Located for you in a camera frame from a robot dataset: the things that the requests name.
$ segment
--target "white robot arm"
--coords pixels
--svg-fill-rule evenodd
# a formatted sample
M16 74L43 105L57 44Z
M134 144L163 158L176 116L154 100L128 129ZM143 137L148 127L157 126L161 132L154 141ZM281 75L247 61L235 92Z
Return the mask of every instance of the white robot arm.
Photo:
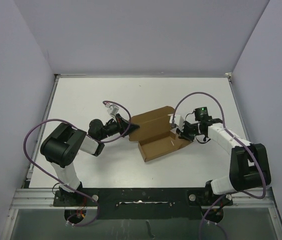
M53 166L57 178L73 189L80 190L82 183L77 177L73 161L79 150L93 156L98 156L103 148L102 140L120 133L122 137L127 136L138 129L137 124L129 122L118 114L119 108L115 104L106 103L108 113L112 117L106 124L101 120L94 119L89 124L88 133L81 129L62 122L42 143L40 152ZM69 188L60 185L65 194L72 194Z
M195 109L194 115L197 122L192 124L185 121L180 115L175 115L174 121L173 116L170 117L170 124L176 127L179 138L192 142L196 136L204 135L218 143L230 155L229 174L208 182L213 194L222 195L262 186L260 174L253 164L251 156L233 136L226 132L222 120L212 119L208 114L207 107ZM229 129L227 131L230 131L251 150L262 170L265 183L270 184L271 175L265 146L242 139Z

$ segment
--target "metal frame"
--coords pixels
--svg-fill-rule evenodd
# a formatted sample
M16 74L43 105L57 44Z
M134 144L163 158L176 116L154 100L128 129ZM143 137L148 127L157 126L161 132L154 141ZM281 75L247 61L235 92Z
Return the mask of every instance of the metal frame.
M140 76L133 76L133 75L127 75L127 76L89 76L85 74L72 74L72 75L57 75L55 79L55 83L53 85L50 98L48 100L46 110L43 115L43 121L46 120L49 116L51 105L54 99L54 95L57 89L59 78L127 78L127 77L134 77L134 78L146 78L146 77L158 77L158 78L166 78L166 77L172 77L172 76L165 76L165 75L140 75ZM239 113L239 117L243 126L243 130L245 133L245 136L247 140L249 140L248 131L245 125L245 122L243 120L240 108L238 106L238 101L236 99L235 93L233 91L232 81L231 78L229 79L229 85L231 88L231 92L236 104L236 108ZM39 134L38 134L38 140L36 142L36 145L34 147L34 151L32 154L32 159L36 161L39 146L42 141L43 132L44 132L45 126L40 127ZM29 171L26 176L26 181L29 181L31 179L32 173L33 173L34 166L31 164ZM254 195L261 195L262 190L260 188L258 189L252 189L249 192L253 193ZM280 215L278 213L277 207L274 203L274 196L272 189L269 188L266 192L266 197L264 199L255 199L252 197L247 196L244 193L236 193L232 195L233 200L233 206L225 206L225 208L238 208L238 209L246 209L246 208L267 208L269 210L269 214L272 220L272 224L277 236L278 240L282 240L282 221L280 219ZM53 206L54 201L54 194L52 192L51 188L25 188L25 189L16 189L11 207L9 210L9 214L7 216L5 226L1 235L2 240L9 240L11 238L16 218L18 215L19 209L45 209L45 210L56 210L56 209L77 209L77 207L54 207ZM88 210L95 210L96 207L87 207Z
M249 191L254 195L261 195L261 189L252 189ZM53 206L54 194L52 188L20 188L15 191L10 209L77 209L74 207L55 207ZM232 195L233 206L225 206L225 208L275 208L273 194L270 189L267 190L264 199L251 198L244 193L236 193ZM87 207L87 209L97 209L97 207Z
M77 78L98 78L98 79L122 79L122 78L227 78L225 75L194 75L192 73L189 74L165 74L163 71L161 72L149 72L149 73L140 73L140 74L58 74L56 76L59 79L77 79Z

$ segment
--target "brown cardboard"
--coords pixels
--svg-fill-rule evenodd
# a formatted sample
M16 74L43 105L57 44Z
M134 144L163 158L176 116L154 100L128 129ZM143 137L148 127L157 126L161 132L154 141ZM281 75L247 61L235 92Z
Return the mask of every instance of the brown cardboard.
M130 141L138 141L138 148L145 162L172 153L186 147L191 142L179 139L171 132L169 123L174 108L164 106L131 118L131 122L138 124L139 129L130 133Z

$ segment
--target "gray wall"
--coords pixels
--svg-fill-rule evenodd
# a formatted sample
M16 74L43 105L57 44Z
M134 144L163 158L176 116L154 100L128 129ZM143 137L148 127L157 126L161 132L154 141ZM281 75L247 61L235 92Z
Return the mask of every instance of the gray wall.
M267 147L282 217L282 1L269 2L235 67L233 86L251 139Z
M54 73L192 77L232 71L268 2L15 0Z
M23 138L42 119L53 80L52 70L15 3L0 0L0 235L28 166Z

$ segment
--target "open cardboard box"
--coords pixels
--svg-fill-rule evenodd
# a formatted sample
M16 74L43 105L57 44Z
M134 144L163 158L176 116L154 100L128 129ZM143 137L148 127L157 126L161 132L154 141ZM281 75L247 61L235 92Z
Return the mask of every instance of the open cardboard box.
M129 134L129 140L138 141L138 148L145 162L172 153L191 143L179 139L178 135L171 131L169 115L174 111L173 107L164 106L131 118L131 122L138 124L140 128Z

